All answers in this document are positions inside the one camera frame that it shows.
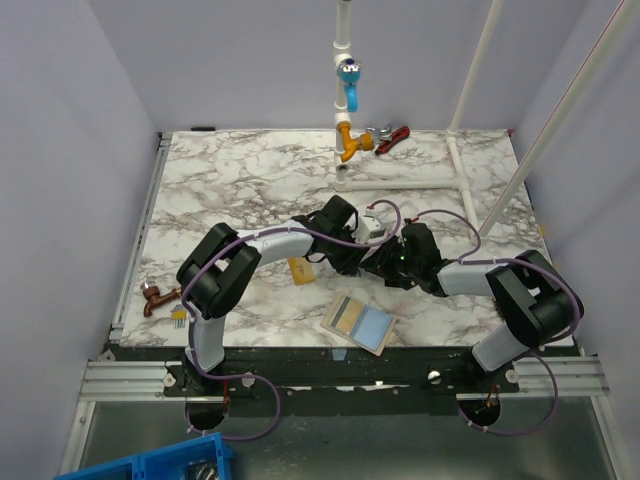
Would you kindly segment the gold card with magnetic stripe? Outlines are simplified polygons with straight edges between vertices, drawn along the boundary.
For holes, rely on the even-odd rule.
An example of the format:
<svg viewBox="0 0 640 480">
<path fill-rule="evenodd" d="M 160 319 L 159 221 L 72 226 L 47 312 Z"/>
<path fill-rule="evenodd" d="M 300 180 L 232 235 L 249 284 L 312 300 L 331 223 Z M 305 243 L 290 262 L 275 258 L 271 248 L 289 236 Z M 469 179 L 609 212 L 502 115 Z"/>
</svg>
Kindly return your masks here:
<svg viewBox="0 0 640 480">
<path fill-rule="evenodd" d="M 338 296 L 327 313 L 326 326 L 349 335 L 365 309 L 365 304 L 346 295 Z"/>
</svg>

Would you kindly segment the beige leather card holder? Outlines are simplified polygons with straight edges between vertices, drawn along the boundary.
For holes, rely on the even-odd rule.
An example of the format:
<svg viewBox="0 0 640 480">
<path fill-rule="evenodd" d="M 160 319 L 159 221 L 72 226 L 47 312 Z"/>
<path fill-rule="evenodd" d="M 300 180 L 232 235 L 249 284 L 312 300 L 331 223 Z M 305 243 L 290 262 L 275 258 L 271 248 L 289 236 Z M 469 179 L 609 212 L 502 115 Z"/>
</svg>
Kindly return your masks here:
<svg viewBox="0 0 640 480">
<path fill-rule="evenodd" d="M 346 294 L 338 293 L 334 300 L 340 295 Z M 342 335 L 339 332 L 326 326 L 327 313 L 329 312 L 331 305 L 329 306 L 325 316 L 321 321 L 321 326 L 329 332 L 350 342 L 351 344 L 356 345 L 375 356 L 381 356 L 383 350 L 389 342 L 391 334 L 393 333 L 396 319 L 389 313 L 379 310 L 369 304 L 364 304 L 365 309 L 358 318 L 355 327 L 349 335 Z"/>
</svg>

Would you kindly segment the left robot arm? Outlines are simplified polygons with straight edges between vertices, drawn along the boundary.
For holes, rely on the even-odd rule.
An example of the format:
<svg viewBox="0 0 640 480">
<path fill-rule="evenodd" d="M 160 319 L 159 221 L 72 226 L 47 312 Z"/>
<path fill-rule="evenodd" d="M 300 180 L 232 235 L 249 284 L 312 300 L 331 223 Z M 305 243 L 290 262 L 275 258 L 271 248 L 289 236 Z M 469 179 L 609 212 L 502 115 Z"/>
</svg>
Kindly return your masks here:
<svg viewBox="0 0 640 480">
<path fill-rule="evenodd" d="M 191 316 L 185 353 L 187 382 L 201 395 L 222 380 L 226 315 L 241 300 L 256 269 L 287 258 L 319 255 L 342 275 L 354 275 L 367 252 L 356 245 L 356 208 L 335 195 L 320 210 L 263 230 L 214 225 L 179 268 L 182 302 Z"/>
</svg>

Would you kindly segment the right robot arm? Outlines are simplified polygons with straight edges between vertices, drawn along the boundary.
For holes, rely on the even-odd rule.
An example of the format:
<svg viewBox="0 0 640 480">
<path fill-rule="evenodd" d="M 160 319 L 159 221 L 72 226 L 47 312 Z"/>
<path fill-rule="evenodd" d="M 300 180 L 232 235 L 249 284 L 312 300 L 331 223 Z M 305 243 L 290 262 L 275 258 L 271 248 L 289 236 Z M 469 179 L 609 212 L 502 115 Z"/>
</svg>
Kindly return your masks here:
<svg viewBox="0 0 640 480">
<path fill-rule="evenodd" d="M 569 332 L 584 315 L 580 298 L 539 251 L 503 260 L 446 259 L 423 223 L 406 225 L 360 267 L 389 288 L 493 299 L 503 323 L 471 348 L 459 370 L 462 384 L 474 392 L 493 384 L 496 370 Z"/>
</svg>

